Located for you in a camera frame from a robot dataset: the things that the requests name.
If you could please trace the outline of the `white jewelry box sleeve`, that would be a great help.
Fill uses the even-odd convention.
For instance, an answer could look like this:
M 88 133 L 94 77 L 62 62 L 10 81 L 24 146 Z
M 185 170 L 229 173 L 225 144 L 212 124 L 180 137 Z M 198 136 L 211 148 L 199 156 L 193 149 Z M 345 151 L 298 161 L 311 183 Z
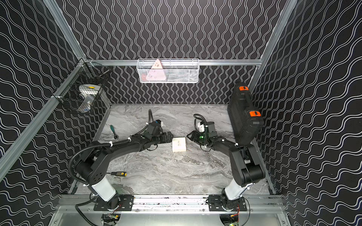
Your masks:
M 175 152 L 186 152 L 186 138 L 185 137 L 174 137 L 172 139 L 172 151 Z

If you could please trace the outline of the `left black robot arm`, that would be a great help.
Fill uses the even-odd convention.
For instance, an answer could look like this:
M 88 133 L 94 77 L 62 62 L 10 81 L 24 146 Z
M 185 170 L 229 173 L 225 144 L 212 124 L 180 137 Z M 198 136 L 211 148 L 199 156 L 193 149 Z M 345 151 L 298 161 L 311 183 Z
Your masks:
M 68 171 L 74 180 L 95 193 L 108 210 L 115 210 L 121 201 L 119 193 L 106 178 L 111 161 L 130 153 L 150 150 L 152 146 L 171 143 L 173 138 L 170 131 L 163 131 L 162 121 L 154 120 L 149 110 L 149 121 L 141 131 L 122 141 L 90 144 L 71 158 Z

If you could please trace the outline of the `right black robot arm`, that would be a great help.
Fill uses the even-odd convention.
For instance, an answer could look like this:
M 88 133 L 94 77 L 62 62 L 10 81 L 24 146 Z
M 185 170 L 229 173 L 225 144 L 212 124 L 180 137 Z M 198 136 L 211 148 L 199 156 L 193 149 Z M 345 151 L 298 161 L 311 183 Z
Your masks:
M 218 204 L 226 211 L 235 211 L 246 190 L 265 178 L 261 160 L 252 144 L 239 145 L 232 142 L 218 135 L 213 121 L 207 121 L 200 114 L 194 114 L 193 117 L 194 130 L 187 138 L 205 152 L 218 151 L 230 159 L 233 179 L 222 190 Z

